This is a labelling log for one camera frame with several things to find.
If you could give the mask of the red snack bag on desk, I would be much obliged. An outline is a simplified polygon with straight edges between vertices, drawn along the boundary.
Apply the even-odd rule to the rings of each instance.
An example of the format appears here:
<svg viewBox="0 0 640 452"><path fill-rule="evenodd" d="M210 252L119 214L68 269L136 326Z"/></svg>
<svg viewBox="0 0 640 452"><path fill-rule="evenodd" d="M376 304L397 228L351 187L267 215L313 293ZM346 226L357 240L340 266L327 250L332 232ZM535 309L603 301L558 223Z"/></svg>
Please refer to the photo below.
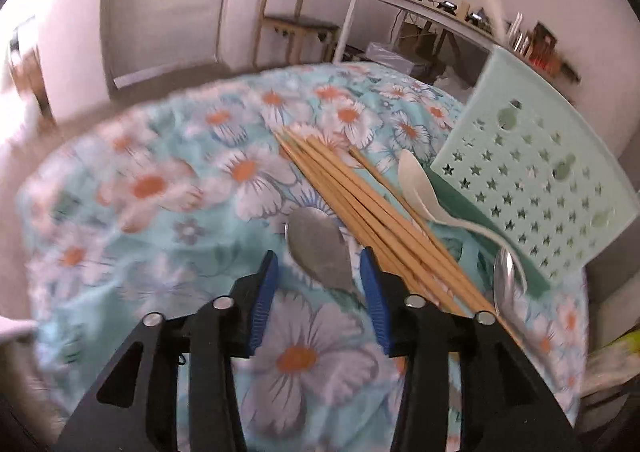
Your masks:
<svg viewBox="0 0 640 452"><path fill-rule="evenodd" d="M533 66L547 71L552 61L554 48L558 40L551 30L537 22L532 33L532 43L528 60Z"/></svg>

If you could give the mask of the wooden chopstick five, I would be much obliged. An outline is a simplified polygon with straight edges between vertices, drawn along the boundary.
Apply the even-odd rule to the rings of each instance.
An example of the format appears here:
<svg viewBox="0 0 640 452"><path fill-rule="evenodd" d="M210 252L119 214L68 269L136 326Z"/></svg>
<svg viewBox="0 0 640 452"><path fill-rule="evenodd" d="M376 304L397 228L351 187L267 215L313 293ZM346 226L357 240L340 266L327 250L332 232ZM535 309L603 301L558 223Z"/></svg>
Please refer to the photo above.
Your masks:
<svg viewBox="0 0 640 452"><path fill-rule="evenodd" d="M376 181L382 184L384 188L393 194L393 197L401 204L401 206L409 213L411 218L418 224L420 229L425 234L425 237L430 240L431 246L434 246L436 250L442 255L442 259L448 262L448 266L450 268L455 268L456 271L454 274L459 278L460 281L465 280L465 282L469 283L473 288L476 288L473 281L465 274L463 269L459 266L457 261L454 260L454 257L446 249L445 245L442 244L442 241L434 235L430 227L427 225L426 221L419 215L419 213L405 200L402 196L401 192L398 190L397 186L394 186L393 183L390 183L388 179L378 171L370 160L367 159L357 148L356 146L350 146L348 148L349 154L355 159L358 160L358 163L367 169L369 174L375 178Z"/></svg>

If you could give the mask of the wooden chair black seat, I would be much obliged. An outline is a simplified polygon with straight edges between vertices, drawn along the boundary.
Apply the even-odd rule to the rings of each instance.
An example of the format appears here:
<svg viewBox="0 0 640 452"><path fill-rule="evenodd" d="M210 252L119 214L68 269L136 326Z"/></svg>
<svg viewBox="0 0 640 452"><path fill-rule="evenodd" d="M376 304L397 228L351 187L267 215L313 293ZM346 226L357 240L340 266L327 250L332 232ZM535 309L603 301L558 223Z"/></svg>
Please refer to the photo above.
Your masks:
<svg viewBox="0 0 640 452"><path fill-rule="evenodd" d="M262 31L270 28L288 40L285 51L285 62L288 65L299 65L304 43L309 35L317 37L322 45L320 62L329 62L332 52L340 36L340 27L329 21L314 19L303 15L305 0L296 0L290 13L268 13L268 0L260 0L258 6L258 21L254 35L254 49L252 65L259 68L258 58Z"/></svg>

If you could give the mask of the white plastic spoon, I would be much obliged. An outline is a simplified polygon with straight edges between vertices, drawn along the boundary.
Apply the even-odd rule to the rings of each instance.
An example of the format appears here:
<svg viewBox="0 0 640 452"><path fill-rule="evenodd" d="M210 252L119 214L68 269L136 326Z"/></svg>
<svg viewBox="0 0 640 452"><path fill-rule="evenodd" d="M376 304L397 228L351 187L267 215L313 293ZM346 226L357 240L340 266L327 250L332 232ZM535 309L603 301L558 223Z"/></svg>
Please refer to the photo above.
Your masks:
<svg viewBox="0 0 640 452"><path fill-rule="evenodd" d="M436 224L475 232L496 243L500 250L511 258L511 269L516 271L522 292L527 292L526 273L520 258L516 256L514 248L501 235L485 228L481 224L450 215L439 203L434 186L430 178L427 177L426 172L424 172L420 162L406 149L400 151L397 175L404 199L419 215L427 220L436 222Z"/></svg>

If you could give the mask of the mint green utensil holder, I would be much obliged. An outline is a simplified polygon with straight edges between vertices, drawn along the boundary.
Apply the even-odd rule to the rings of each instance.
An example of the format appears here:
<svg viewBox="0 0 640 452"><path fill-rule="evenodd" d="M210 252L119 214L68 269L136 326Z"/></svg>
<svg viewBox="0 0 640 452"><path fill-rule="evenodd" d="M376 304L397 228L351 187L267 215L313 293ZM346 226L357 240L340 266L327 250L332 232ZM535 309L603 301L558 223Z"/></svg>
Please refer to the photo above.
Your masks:
<svg viewBox="0 0 640 452"><path fill-rule="evenodd" d="M574 106L501 47L427 172L445 206L508 241L534 297L585 267L639 213L620 164Z"/></svg>

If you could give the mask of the grey box under desk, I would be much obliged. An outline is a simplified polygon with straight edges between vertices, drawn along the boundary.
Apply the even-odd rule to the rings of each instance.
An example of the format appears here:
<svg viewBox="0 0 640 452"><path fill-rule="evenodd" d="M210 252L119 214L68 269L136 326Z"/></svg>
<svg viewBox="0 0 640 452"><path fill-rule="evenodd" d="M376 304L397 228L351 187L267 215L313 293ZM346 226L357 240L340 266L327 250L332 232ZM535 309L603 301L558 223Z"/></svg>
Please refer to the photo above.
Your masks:
<svg viewBox="0 0 640 452"><path fill-rule="evenodd" d="M409 76L418 76L427 69L427 62L420 56L401 54L392 45L382 44L382 42L370 42L364 57Z"/></svg>

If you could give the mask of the white desk wooden top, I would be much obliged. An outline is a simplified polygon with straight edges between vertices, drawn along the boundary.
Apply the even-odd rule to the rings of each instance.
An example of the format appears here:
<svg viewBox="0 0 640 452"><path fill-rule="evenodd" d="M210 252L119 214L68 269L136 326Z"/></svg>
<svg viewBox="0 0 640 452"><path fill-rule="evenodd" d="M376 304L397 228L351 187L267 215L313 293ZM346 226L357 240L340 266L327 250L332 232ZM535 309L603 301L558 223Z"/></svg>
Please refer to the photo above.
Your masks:
<svg viewBox="0 0 640 452"><path fill-rule="evenodd" d="M392 25L390 30L390 38L392 42L396 42L401 29L401 24L405 21L408 14L413 14L426 22L432 24L438 24L444 30L448 30L452 34L456 34L478 48L490 51L493 45L499 45L503 48L510 48L510 45L505 39L498 38L496 35L486 33L484 30L465 22L465 20L459 19L457 16L453 16L450 13L437 9L430 4L422 4L417 0L375 0L381 4L388 4L398 9L397 19ZM358 0L350 0L345 14L345 19L341 27L340 36L338 36L333 63L340 63L343 60L345 48L349 38L350 30L352 29L352 23L355 19L355 11Z"/></svg>

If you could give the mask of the steel spoon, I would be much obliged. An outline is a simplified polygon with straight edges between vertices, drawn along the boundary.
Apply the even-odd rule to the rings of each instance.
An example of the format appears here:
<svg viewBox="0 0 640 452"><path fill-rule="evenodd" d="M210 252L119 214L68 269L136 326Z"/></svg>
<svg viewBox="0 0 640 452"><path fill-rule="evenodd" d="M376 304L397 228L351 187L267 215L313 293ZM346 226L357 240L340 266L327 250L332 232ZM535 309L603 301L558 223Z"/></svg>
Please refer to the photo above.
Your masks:
<svg viewBox="0 0 640 452"><path fill-rule="evenodd" d="M526 281L522 280L518 262L505 248L500 248L492 269L492 291L494 306L499 316L513 316L516 290L526 290Z"/></svg>
<svg viewBox="0 0 640 452"><path fill-rule="evenodd" d="M347 243L329 215L313 207L295 209L288 215L284 233L288 251L311 279L364 307L363 294L352 277Z"/></svg>

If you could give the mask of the floral turquoise tablecloth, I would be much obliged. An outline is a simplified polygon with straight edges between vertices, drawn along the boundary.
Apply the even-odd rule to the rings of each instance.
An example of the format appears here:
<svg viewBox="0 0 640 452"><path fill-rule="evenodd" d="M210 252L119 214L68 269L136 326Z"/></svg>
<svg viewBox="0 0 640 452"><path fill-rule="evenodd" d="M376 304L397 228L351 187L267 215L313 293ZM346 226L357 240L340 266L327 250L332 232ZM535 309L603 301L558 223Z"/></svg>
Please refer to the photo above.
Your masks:
<svg viewBox="0 0 640 452"><path fill-rule="evenodd" d="M376 340L360 276L365 248L410 293L456 316L490 311L518 341L488 300L491 251L468 231L427 224L476 288L460 281L348 148L399 190L400 151L431 163L463 109L372 63L303 65L134 106L54 151L18 204L37 361L65 424L147 313L197 312L273 252L279 286L262 344L232 361L243 451L393 451L408 361ZM340 228L364 307L294 261L284 229L301 207ZM519 347L576 435L584 281L572 273L558 294L518 295L516 311L544 357Z"/></svg>

